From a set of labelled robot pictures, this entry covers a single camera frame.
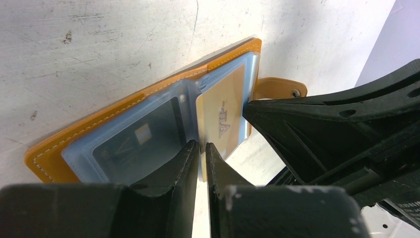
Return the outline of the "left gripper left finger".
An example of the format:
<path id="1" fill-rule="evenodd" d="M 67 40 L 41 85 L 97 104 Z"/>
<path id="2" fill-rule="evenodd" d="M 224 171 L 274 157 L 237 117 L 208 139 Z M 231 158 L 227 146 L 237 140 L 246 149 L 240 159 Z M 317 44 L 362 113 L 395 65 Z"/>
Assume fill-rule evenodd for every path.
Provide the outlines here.
<path id="1" fill-rule="evenodd" d="M 189 238 L 199 145 L 189 141 L 162 167 L 126 186 L 13 184 L 0 191 L 3 238 Z"/>

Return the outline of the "gold VIP credit card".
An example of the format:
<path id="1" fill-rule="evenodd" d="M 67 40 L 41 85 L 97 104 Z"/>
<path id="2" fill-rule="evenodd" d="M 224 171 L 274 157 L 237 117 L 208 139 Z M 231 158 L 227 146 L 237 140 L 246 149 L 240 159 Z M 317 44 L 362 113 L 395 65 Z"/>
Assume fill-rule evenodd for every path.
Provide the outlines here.
<path id="1" fill-rule="evenodd" d="M 213 143 L 222 159 L 237 148 L 241 132 L 244 64 L 212 77 L 212 82 L 196 99 L 197 122 L 201 150 L 202 181 L 207 181 L 205 147 Z"/>

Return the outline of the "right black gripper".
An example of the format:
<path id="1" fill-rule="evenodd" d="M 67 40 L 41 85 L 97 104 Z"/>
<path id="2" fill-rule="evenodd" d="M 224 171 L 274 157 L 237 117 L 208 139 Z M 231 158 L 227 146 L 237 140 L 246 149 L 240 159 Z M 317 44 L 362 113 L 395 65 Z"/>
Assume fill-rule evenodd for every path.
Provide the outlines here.
<path id="1" fill-rule="evenodd" d="M 346 189 L 420 229 L 420 61 L 370 83 L 243 112 L 295 179 Z"/>

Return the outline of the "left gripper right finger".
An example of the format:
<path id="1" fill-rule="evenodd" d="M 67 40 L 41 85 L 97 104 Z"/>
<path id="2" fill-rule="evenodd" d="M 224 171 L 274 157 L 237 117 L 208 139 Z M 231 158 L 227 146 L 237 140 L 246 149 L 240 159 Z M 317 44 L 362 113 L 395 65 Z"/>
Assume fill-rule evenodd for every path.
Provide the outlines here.
<path id="1" fill-rule="evenodd" d="M 254 186 L 212 143 L 206 167 L 213 238 L 367 238 L 356 201 L 339 187 Z"/>

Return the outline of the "yellow leather card holder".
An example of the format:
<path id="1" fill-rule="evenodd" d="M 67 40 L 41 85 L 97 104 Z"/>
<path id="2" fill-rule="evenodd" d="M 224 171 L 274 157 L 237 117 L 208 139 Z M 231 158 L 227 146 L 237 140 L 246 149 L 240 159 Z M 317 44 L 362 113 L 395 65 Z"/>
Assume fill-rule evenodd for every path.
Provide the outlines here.
<path id="1" fill-rule="evenodd" d="M 190 140 L 206 180 L 207 143 L 227 159 L 251 134 L 251 100 L 305 97 L 305 84 L 258 76 L 262 42 L 250 38 L 60 130 L 30 148 L 26 166 L 43 182 L 133 184 Z"/>

